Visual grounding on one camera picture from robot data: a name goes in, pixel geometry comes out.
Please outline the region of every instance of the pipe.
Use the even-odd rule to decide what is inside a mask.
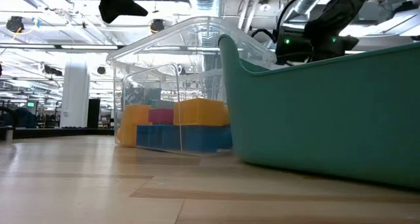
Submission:
[[[220,17],[222,0],[190,0],[191,7],[200,16]]]
[[[254,0],[254,2],[252,3],[251,12],[248,15],[247,22],[245,24],[245,29],[244,29],[244,32],[246,34],[248,34],[249,27],[251,26],[251,22],[252,22],[252,19],[254,17],[255,9],[257,9],[257,5],[258,5],[259,1],[260,0]]]
[[[248,8],[249,0],[243,0],[243,7],[241,11],[241,15],[238,22],[238,29],[242,29],[243,21],[245,20],[245,15],[247,14],[247,8]]]

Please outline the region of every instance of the plastic bin lid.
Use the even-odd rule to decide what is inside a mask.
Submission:
[[[202,73],[205,70],[200,68],[220,55],[218,40],[222,34],[235,41],[242,59],[267,68],[276,61],[276,55],[251,36],[223,19],[209,16],[191,18],[145,37],[109,54],[107,61],[113,67],[137,66],[144,70],[172,64]]]

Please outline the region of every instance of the clear plastic bin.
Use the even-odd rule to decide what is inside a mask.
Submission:
[[[232,147],[222,34],[234,39],[241,58],[267,68],[276,61],[243,31],[213,17],[191,18],[108,56],[115,74],[116,143],[198,153]]]

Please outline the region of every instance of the blue block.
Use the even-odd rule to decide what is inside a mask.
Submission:
[[[179,125],[162,126],[162,147],[166,150],[180,150]]]
[[[230,127],[183,125],[182,149],[193,152],[217,152],[232,148]]]
[[[162,127],[160,125],[149,125],[148,145],[149,148],[162,149]]]
[[[136,146],[148,146],[148,140],[149,140],[149,126],[138,125]]]

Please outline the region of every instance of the white pillar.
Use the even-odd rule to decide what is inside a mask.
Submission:
[[[86,127],[89,108],[87,57],[71,54],[64,71],[60,127]]]

